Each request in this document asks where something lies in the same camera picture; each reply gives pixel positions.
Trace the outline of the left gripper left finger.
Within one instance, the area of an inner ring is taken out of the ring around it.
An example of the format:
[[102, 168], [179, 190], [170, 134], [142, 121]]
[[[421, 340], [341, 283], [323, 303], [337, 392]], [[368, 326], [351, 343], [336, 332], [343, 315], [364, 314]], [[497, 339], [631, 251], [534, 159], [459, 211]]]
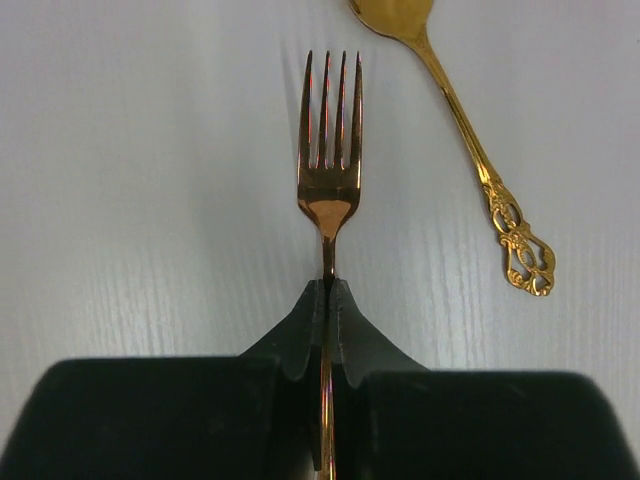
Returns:
[[305, 479], [320, 463], [325, 289], [237, 356], [69, 359], [36, 383], [5, 479]]

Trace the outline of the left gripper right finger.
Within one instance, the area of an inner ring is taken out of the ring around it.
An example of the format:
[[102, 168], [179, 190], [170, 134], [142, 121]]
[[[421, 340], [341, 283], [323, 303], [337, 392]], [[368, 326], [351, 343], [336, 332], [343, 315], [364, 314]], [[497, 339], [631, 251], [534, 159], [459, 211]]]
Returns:
[[359, 310], [328, 300], [341, 479], [635, 479], [616, 414], [567, 371], [430, 370]]

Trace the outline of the gold fork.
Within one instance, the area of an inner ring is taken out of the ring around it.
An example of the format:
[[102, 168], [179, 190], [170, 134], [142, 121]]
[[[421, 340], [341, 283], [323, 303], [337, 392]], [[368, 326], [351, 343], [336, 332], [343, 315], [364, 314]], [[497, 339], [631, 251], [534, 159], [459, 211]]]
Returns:
[[[341, 227], [357, 210], [361, 197], [361, 161], [363, 142], [363, 81], [360, 53], [356, 54], [355, 84], [351, 123], [349, 164], [344, 162], [344, 110], [346, 51], [342, 54], [339, 97], [335, 120], [334, 158], [328, 161], [329, 71], [330, 52], [326, 52], [322, 82], [321, 113], [316, 164], [311, 161], [312, 62], [310, 50], [306, 60], [300, 108], [297, 201], [301, 211], [316, 225], [322, 240], [323, 286], [328, 301], [335, 280], [336, 239]], [[322, 327], [320, 360], [320, 472], [319, 479], [337, 479], [334, 394], [328, 307]]]

